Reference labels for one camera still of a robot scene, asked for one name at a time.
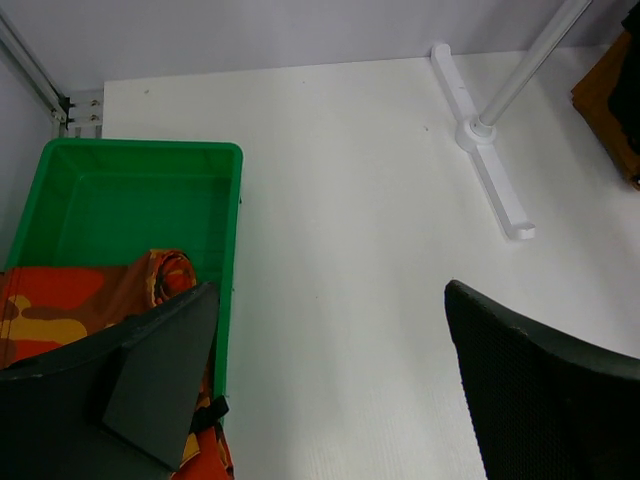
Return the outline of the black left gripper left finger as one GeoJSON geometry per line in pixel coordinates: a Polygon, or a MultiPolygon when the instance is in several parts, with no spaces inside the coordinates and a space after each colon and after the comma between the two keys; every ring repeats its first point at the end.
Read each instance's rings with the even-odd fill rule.
{"type": "Polygon", "coordinates": [[[218,289],[204,283],[2,370],[2,478],[169,478],[180,467],[218,312],[218,289]]]}

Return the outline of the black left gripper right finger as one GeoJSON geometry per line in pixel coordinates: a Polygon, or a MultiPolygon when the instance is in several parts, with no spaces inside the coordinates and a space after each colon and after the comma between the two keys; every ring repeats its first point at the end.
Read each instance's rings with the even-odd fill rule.
{"type": "Polygon", "coordinates": [[[638,478],[638,359],[457,280],[444,303],[487,478],[638,478]]]}

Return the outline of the orange camouflage trousers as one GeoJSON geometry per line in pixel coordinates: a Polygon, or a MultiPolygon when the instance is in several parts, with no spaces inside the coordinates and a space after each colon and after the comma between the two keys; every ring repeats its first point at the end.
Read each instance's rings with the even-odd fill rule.
{"type": "MultiPolygon", "coordinates": [[[[198,283],[180,250],[152,249],[128,266],[14,267],[1,275],[1,366],[8,368],[166,303],[198,283]]],[[[231,479],[221,425],[228,405],[201,381],[176,479],[231,479]]]]}

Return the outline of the black trousers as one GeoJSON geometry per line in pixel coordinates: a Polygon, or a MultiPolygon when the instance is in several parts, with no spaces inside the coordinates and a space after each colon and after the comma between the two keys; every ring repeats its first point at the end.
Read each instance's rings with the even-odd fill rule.
{"type": "Polygon", "coordinates": [[[629,147],[639,154],[639,4],[629,11],[622,26],[630,35],[630,43],[608,107],[620,123],[629,147]]]}

